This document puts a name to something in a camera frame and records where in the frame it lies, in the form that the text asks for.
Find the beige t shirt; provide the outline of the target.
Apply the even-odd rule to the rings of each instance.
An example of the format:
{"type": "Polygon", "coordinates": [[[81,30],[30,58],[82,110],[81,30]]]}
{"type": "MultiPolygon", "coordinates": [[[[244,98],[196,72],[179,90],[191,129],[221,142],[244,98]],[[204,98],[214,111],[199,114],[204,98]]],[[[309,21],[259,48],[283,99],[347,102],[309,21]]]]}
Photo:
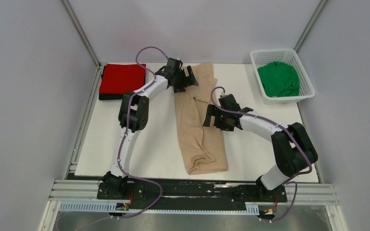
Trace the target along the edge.
{"type": "Polygon", "coordinates": [[[192,67],[198,86],[174,94],[177,138],[187,174],[200,175],[228,170],[225,141],[221,130],[203,126],[211,91],[216,86],[211,63],[192,67]]]}

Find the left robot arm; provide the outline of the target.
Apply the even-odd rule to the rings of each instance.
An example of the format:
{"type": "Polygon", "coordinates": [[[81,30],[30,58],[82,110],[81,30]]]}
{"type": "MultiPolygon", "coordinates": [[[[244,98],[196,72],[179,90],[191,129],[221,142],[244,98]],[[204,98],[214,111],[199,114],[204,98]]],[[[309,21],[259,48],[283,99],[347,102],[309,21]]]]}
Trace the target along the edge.
{"type": "Polygon", "coordinates": [[[120,145],[112,166],[99,184],[99,199],[122,199],[128,194],[128,180],[133,178],[129,174],[131,157],[137,138],[148,123],[149,103],[168,88],[179,93],[198,86],[192,67],[183,68],[179,59],[168,58],[166,65],[153,76],[143,87],[123,95],[118,116],[120,145]]]}

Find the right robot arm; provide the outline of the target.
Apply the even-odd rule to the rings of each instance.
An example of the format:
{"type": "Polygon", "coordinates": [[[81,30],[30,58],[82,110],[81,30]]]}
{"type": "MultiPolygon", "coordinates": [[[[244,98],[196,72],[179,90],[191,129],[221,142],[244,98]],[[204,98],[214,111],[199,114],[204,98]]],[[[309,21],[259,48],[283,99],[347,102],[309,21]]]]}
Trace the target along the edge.
{"type": "Polygon", "coordinates": [[[255,112],[241,108],[232,94],[223,95],[219,103],[207,106],[203,126],[222,131],[235,128],[252,132],[272,144],[275,165],[256,180],[256,194],[268,201],[276,191],[298,175],[311,173],[318,154],[301,123],[283,125],[255,112]]]}

